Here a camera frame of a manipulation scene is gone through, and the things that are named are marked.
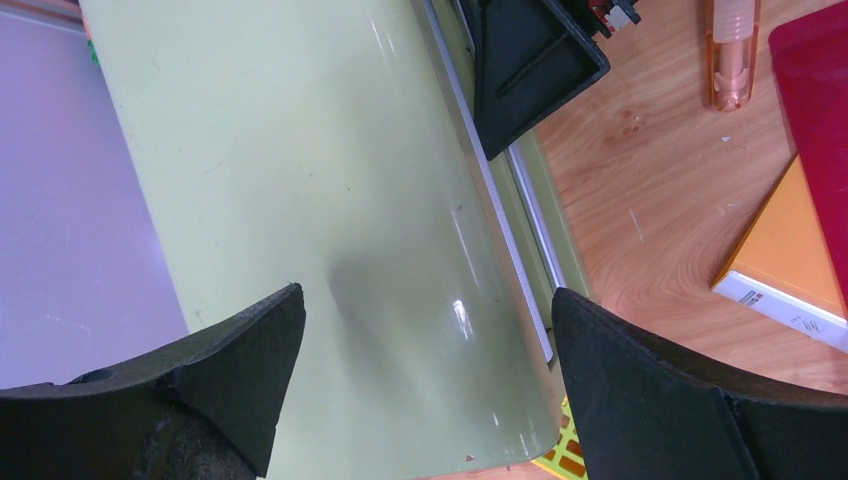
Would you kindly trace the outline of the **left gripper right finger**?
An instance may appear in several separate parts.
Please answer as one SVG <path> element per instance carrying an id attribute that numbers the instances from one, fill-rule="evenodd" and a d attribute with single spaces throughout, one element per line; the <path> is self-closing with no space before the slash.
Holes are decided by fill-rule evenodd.
<path id="1" fill-rule="evenodd" d="M 552 322 L 593 479 L 843 479 L 847 399 L 690 350 L 560 288 Z"/>

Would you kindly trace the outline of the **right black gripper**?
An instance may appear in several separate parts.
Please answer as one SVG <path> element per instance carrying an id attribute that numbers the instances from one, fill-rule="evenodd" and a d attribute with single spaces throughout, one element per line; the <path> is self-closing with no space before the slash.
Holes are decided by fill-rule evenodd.
<path id="1" fill-rule="evenodd" d="M 473 118 L 488 159 L 609 71 L 593 37 L 638 24 L 636 3 L 461 2 L 474 52 Z"/>

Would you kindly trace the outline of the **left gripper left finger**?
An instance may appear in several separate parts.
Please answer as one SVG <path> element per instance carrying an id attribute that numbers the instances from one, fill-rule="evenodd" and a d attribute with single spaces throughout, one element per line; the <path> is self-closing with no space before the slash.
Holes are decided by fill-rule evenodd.
<path id="1" fill-rule="evenodd" d="M 245 310 L 66 384 L 1 393 L 5 479 L 257 479 L 302 343 L 290 284 Z"/>

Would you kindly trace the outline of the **green drawer cabinet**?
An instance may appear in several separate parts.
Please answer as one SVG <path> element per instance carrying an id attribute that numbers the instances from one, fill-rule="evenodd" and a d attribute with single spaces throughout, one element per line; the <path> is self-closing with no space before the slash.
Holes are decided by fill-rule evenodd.
<path id="1" fill-rule="evenodd" d="M 85 1 L 188 327 L 289 284 L 273 479 L 527 462 L 560 437 L 529 189 L 488 160 L 454 1 Z"/>

